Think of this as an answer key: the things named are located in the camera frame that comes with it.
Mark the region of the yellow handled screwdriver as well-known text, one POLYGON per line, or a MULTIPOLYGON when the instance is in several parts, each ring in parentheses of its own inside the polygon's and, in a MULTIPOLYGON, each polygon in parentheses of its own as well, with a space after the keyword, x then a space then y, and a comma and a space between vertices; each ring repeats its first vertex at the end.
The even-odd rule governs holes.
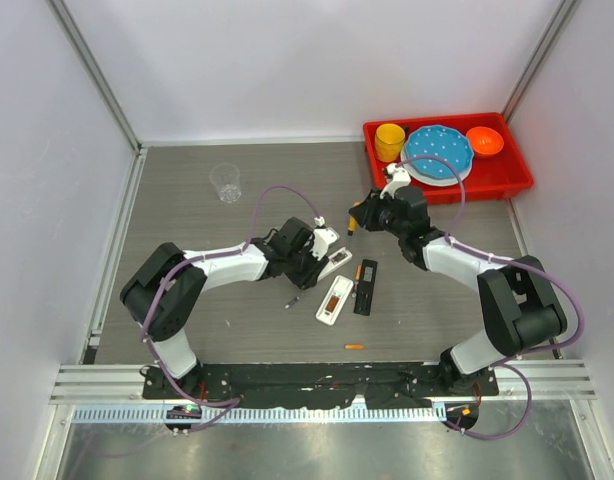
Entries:
POLYGON ((356 219, 353 216, 351 216, 349 223, 348 223, 347 234, 349 236, 353 236, 356 231, 356 227, 357 227, 356 219))

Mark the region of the white remote with batteries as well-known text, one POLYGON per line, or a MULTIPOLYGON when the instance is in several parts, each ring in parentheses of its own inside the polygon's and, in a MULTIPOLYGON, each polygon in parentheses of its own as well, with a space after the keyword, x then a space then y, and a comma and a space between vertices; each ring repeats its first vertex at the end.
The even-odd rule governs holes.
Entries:
POLYGON ((320 272, 317 281, 320 282, 333 272, 347 264, 353 257, 352 252, 346 247, 341 247, 327 257, 328 262, 320 272))

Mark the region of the black remote control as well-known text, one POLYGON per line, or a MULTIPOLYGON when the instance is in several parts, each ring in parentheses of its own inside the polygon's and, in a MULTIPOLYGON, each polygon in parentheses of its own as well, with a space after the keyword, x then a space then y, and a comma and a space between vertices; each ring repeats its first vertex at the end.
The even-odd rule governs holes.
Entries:
POLYGON ((375 260, 363 259, 362 272, 355 285, 354 313, 369 316, 371 313, 373 294, 376 283, 378 263, 375 260))

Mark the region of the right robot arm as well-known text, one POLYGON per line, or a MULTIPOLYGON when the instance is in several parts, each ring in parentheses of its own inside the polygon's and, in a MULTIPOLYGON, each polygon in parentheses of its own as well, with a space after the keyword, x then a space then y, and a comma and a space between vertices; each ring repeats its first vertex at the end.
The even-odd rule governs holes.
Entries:
POLYGON ((394 235, 409 263, 478 294, 483 329, 440 356, 438 380, 447 393, 464 393, 488 367, 566 330, 566 315, 537 258, 497 257, 456 241, 432 225, 420 189, 405 186, 394 194, 373 189, 349 213, 369 232, 394 235))

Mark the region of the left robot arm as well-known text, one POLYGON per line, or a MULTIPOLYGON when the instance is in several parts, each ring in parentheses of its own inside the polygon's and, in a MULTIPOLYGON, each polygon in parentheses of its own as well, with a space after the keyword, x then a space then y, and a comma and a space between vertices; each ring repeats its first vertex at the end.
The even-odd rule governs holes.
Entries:
POLYGON ((314 287, 329 263, 339 234, 321 219, 312 227, 292 217, 265 237, 211 251, 161 244, 121 289, 120 301, 141 325, 141 339, 167 371, 166 388, 192 397, 200 385, 199 364, 184 327, 199 296, 238 282, 286 277, 300 290, 314 287))

